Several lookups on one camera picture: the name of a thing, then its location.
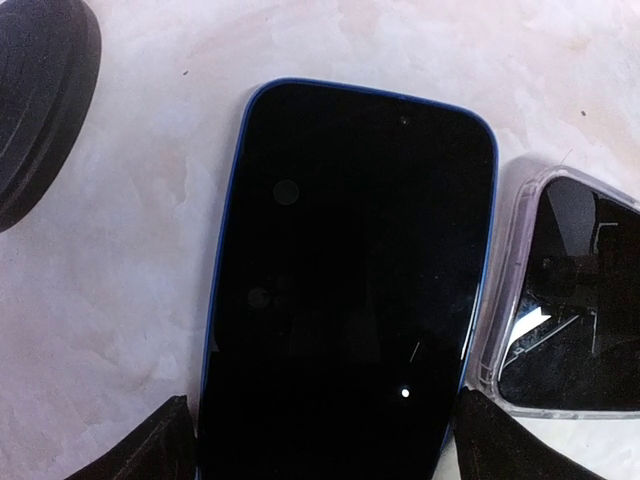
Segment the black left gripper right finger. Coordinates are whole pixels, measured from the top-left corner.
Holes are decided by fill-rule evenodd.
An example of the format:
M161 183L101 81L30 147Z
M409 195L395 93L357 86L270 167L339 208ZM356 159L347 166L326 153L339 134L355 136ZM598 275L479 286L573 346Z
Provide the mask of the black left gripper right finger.
M463 480L599 477L550 448L477 390L459 392L452 428Z

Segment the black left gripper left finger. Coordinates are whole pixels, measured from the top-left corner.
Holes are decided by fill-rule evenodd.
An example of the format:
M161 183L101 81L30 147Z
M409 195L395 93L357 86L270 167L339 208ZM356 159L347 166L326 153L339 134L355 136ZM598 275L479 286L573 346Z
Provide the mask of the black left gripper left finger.
M72 479L196 477L196 438L186 396L172 396L107 453Z

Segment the blue-edged black phone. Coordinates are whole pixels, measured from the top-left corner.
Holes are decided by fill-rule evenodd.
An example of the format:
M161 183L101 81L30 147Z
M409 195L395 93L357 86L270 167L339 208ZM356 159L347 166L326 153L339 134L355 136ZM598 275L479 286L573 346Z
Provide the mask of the blue-edged black phone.
M242 118L212 279L203 479L429 479L487 275L493 132L285 78Z

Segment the black round-base phone stand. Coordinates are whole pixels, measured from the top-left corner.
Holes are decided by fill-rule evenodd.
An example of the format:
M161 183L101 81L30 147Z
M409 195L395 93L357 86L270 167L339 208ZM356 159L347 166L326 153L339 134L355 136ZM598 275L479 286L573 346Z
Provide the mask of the black round-base phone stand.
M68 158L98 80L101 32L84 1L1 4L1 228L41 200Z

